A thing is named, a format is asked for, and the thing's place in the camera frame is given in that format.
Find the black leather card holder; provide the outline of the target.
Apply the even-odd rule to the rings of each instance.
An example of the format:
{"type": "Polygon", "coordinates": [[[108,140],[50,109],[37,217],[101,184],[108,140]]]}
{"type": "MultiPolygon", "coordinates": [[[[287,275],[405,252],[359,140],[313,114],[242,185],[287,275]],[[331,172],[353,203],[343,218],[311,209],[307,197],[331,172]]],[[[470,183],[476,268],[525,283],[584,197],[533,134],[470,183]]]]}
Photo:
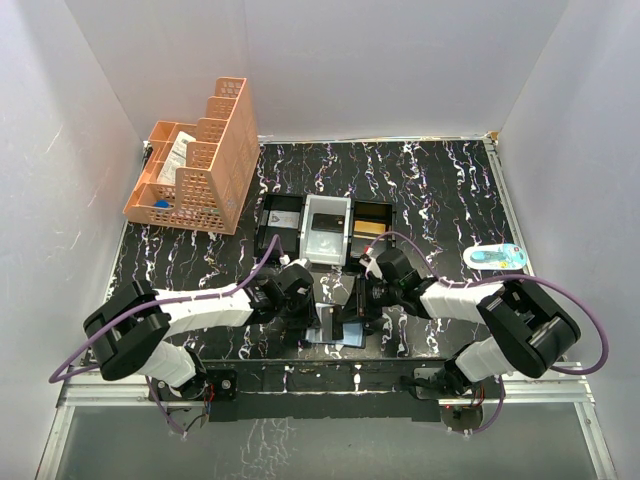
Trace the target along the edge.
{"type": "Polygon", "coordinates": [[[319,323],[314,328],[308,328],[305,331],[304,340],[310,344],[363,349],[366,345],[364,325],[361,322],[339,322],[340,313],[340,305],[317,303],[316,314],[319,323]]]}

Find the dark card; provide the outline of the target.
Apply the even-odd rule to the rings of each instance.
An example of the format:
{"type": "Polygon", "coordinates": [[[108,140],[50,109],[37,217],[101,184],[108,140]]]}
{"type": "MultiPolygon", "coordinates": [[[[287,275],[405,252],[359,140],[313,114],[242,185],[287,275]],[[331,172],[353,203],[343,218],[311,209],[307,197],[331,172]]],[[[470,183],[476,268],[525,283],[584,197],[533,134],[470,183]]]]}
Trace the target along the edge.
{"type": "Polygon", "coordinates": [[[327,213],[315,213],[312,217],[313,231],[341,233],[344,231],[345,216],[327,213]]]}

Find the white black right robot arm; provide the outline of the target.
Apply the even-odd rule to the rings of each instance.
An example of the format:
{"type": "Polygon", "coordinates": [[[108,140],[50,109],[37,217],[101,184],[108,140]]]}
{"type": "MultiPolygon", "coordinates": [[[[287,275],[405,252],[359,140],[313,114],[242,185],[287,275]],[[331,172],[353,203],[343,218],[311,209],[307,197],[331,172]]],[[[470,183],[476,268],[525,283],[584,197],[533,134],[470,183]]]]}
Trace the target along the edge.
{"type": "Polygon", "coordinates": [[[338,324],[367,323],[399,306],[423,319],[454,319],[488,328],[490,335],[458,350],[428,378],[402,379],[406,388],[460,396],[489,377],[519,372],[539,378],[581,337],[571,316],[536,282],[515,278],[479,286],[447,286],[423,277],[398,248],[372,258],[354,281],[338,324]]]}

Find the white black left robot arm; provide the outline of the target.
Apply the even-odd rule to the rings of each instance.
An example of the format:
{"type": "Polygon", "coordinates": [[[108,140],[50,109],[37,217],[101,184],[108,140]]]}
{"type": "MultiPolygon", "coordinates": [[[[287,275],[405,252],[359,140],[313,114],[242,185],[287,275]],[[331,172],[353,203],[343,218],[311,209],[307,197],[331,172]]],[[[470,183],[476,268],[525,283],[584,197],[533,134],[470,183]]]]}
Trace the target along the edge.
{"type": "Polygon", "coordinates": [[[231,284],[227,289],[187,291],[185,302],[172,304],[168,301],[173,292],[156,290],[146,280],[132,282],[83,323],[86,336],[92,337],[128,314],[91,345],[102,378],[116,381],[140,374],[164,382],[185,400],[202,397],[208,384],[203,362],[192,348],[168,339],[195,330],[267,324],[275,318],[292,329],[317,325],[310,265],[298,259],[240,289],[231,284]]]}

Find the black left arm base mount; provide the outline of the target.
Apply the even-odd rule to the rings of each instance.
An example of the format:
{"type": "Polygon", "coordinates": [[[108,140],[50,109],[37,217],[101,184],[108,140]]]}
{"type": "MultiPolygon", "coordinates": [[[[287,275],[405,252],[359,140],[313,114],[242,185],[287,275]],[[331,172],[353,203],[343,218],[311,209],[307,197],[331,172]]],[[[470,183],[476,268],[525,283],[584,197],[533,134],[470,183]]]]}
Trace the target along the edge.
{"type": "Polygon", "coordinates": [[[237,397],[238,374],[232,369],[208,368],[203,398],[206,403],[231,402],[237,397]]]}

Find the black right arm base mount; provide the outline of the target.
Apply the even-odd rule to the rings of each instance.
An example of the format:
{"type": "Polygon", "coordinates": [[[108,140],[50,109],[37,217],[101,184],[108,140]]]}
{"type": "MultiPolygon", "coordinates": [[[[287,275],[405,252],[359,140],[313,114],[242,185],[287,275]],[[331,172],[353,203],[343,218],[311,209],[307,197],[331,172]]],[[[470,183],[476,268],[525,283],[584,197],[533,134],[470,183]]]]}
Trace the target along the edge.
{"type": "Polygon", "coordinates": [[[471,406],[480,405],[485,398],[498,398],[500,387],[493,380],[481,382],[467,380],[457,370],[442,368],[415,368],[409,375],[399,378],[399,388],[419,400],[461,399],[471,406]]]}

